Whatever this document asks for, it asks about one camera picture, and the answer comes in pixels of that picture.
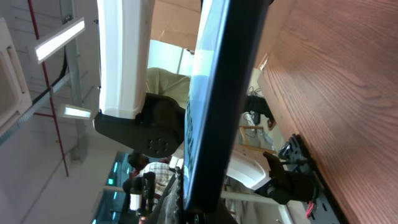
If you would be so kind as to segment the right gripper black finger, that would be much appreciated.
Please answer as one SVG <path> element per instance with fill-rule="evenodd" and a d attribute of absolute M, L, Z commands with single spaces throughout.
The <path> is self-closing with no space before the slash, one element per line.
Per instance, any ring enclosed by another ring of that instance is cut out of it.
<path fill-rule="evenodd" d="M 166 191 L 149 216 L 149 224 L 181 224 L 183 223 L 183 177 L 175 174 Z"/>

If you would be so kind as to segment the Samsung Galaxy smartphone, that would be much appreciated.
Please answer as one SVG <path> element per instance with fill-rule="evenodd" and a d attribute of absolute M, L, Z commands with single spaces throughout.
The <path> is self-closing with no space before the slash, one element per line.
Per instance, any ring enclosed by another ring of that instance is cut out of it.
<path fill-rule="evenodd" d="M 203 1 L 185 112 L 186 213 L 217 207 L 269 5 Z"/>

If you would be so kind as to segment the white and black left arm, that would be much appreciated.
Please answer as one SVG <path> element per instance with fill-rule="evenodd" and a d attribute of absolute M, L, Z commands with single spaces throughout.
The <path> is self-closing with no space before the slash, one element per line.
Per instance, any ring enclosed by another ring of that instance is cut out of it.
<path fill-rule="evenodd" d="M 93 126 L 135 152 L 181 158 L 185 110 L 146 87 L 154 5 L 98 0 L 101 85 Z"/>

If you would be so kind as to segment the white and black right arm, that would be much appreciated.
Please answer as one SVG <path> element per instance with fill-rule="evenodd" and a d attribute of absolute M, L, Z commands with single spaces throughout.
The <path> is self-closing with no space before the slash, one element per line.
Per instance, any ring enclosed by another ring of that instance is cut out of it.
<path fill-rule="evenodd" d="M 258 195 L 271 198 L 285 205 L 294 200 L 307 203 L 306 216 L 310 217 L 316 208 L 319 187 L 312 177 L 298 171 L 288 171 L 284 165 L 296 167 L 308 164 L 306 159 L 299 160 L 287 156 L 281 162 L 273 151 L 264 150 L 262 154 L 247 146 L 237 145 L 233 151 L 226 172 L 231 177 Z M 176 168 L 175 180 L 161 197 L 155 211 L 146 223 L 235 223 L 227 208 L 221 204 L 220 196 L 211 196 L 210 191 L 200 187 L 202 193 L 194 193 L 199 199 L 216 199 L 212 205 L 187 209 L 187 200 L 183 198 L 183 170 Z"/>

